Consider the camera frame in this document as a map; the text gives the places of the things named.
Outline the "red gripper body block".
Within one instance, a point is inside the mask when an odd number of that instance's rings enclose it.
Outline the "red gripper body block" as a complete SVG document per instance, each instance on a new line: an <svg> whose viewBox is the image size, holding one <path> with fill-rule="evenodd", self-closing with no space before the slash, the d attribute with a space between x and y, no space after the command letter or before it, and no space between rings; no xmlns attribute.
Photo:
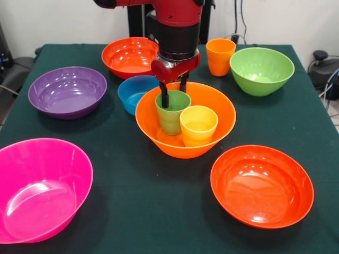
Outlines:
<svg viewBox="0 0 339 254"><path fill-rule="evenodd" d="M193 58L183 61L167 60L158 55L151 63L151 70L158 81L168 84L195 70L200 62L201 53L198 49Z"/></svg>

